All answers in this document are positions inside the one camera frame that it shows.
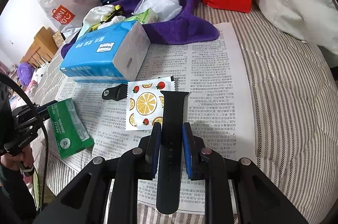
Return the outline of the person's left hand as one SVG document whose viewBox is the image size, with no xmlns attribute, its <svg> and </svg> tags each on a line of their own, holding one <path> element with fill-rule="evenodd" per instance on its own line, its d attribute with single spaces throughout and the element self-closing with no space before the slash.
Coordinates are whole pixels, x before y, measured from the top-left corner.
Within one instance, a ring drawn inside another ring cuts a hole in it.
<svg viewBox="0 0 338 224">
<path fill-rule="evenodd" d="M 8 153 L 1 156 L 1 180 L 22 180 L 19 163 L 22 163 L 24 167 L 33 167 L 34 158 L 30 146 L 26 146 L 16 156 Z"/>
</svg>

